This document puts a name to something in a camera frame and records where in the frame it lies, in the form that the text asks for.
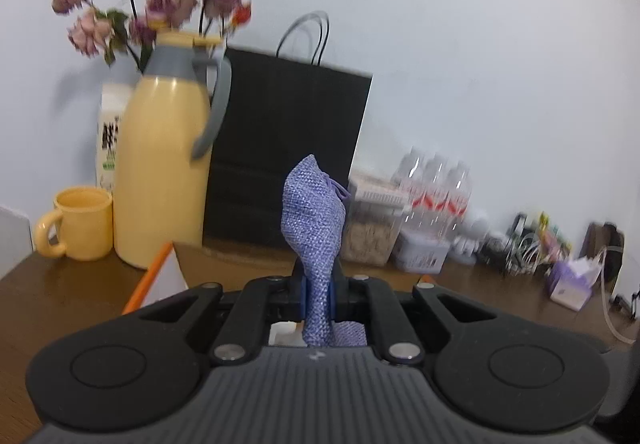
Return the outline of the purple fabric pouch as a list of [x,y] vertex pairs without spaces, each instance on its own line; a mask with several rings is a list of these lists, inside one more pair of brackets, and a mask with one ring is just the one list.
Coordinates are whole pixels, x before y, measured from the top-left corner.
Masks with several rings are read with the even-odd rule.
[[313,155],[298,162],[285,178],[281,231],[308,280],[303,328],[307,346],[367,344],[361,323],[331,319],[332,271],[341,250],[348,198],[348,191],[320,169]]

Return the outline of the small decorated tin box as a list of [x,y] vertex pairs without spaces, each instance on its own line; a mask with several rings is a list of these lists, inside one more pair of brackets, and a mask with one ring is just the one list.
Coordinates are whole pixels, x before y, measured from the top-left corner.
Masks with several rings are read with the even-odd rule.
[[393,248],[395,265],[407,273],[437,275],[450,250],[447,240],[402,227]]

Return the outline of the red cardboard box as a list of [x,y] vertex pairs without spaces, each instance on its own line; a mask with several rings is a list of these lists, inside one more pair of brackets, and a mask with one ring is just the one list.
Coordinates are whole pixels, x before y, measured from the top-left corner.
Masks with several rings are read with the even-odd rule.
[[214,363],[225,361],[215,355],[219,349],[232,352],[230,362],[243,363],[263,346],[303,348],[302,324],[291,319],[299,308],[286,299],[258,308],[267,316],[263,323],[254,317],[240,323],[231,315],[242,287],[252,280],[268,291],[282,287],[288,293],[282,273],[291,267],[290,261],[163,245],[111,331],[112,343],[145,358],[166,352],[175,360],[205,355]]

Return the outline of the clear seed container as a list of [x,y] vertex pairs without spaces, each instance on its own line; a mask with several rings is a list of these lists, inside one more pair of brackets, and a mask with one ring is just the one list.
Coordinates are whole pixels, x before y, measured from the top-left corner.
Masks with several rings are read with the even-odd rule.
[[349,176],[347,216],[341,257],[349,262],[384,266],[409,210],[408,193],[364,174]]

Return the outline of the water bottle middle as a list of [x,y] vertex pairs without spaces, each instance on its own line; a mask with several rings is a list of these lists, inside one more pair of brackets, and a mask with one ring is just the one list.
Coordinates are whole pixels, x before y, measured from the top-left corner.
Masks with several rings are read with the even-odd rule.
[[416,218],[418,230],[427,236],[438,236],[438,223],[444,211],[448,190],[446,187],[447,159],[435,155],[424,167],[422,176],[422,196]]

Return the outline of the water bottle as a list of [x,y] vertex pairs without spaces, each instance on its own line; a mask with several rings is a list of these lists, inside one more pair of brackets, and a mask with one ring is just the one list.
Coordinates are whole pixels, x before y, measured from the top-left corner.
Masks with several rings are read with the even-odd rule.
[[427,236],[438,236],[438,223],[444,211],[448,190],[446,187],[447,159],[435,155],[424,167],[422,176],[422,196],[416,218],[418,230]]
[[462,161],[453,167],[446,178],[447,200],[445,204],[444,237],[453,241],[458,227],[464,220],[472,195],[469,167]]
[[424,153],[413,147],[402,157],[392,176],[392,182],[404,193],[407,193],[412,205],[416,205],[423,195],[423,167]]

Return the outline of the white robot figurine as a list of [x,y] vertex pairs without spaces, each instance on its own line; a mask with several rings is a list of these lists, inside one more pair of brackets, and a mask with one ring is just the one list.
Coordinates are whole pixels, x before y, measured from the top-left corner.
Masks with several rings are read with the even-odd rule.
[[490,230],[487,214],[482,210],[471,209],[463,219],[456,222],[452,230],[451,247],[448,256],[454,262],[473,266]]

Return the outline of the water bottle left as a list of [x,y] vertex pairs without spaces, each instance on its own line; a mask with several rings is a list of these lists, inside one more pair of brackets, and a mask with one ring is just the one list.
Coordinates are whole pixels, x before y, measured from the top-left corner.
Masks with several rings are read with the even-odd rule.
[[424,153],[413,147],[402,157],[392,176],[392,182],[404,193],[407,193],[412,205],[416,205],[423,195],[423,167]]

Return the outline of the water bottle right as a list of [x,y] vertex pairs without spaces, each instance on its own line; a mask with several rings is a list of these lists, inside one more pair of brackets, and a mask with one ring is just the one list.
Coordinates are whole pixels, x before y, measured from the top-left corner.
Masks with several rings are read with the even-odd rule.
[[458,227],[464,220],[472,195],[469,167],[462,161],[453,167],[446,178],[447,200],[445,204],[444,237],[453,241]]

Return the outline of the black paper bag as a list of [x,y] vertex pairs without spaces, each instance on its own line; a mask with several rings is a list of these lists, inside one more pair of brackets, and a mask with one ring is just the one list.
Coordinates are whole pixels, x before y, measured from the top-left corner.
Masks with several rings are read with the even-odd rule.
[[322,64],[330,34],[323,10],[294,26],[319,27],[308,62],[278,52],[230,47],[230,99],[209,167],[204,245],[221,240],[283,248],[286,176],[306,156],[346,185],[370,92],[371,75]]

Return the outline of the colourful snack packet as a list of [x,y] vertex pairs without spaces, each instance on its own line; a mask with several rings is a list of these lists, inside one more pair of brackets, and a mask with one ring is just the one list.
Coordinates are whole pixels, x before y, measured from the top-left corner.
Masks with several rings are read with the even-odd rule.
[[540,213],[536,234],[542,263],[567,261],[570,258],[573,250],[572,244],[561,234],[559,227],[551,224],[547,213]]

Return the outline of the purple tissue pack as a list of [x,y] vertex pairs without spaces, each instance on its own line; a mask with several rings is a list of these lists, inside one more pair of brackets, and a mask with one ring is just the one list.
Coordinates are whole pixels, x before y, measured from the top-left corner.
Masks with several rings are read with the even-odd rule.
[[549,299],[573,312],[579,312],[592,297],[603,264],[596,259],[555,262],[547,275]]

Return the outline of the yellow thermos jug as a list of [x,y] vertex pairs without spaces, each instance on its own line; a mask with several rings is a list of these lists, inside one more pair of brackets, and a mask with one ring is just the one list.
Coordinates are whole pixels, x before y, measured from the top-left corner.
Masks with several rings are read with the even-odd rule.
[[201,244],[212,149],[231,82],[220,37],[157,35],[119,126],[114,246],[126,263],[147,268],[168,242]]

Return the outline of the white board on floor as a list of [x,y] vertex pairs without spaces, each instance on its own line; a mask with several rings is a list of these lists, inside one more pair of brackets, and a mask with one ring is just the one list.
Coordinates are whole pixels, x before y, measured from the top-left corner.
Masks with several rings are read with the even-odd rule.
[[26,215],[0,207],[0,278],[34,252],[32,229]]

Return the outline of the white milk carton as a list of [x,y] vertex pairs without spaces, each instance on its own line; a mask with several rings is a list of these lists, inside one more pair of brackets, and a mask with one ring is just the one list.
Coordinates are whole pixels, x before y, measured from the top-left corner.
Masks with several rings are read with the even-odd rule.
[[96,126],[96,185],[111,193],[115,182],[115,162],[120,122],[134,92],[131,85],[105,83]]

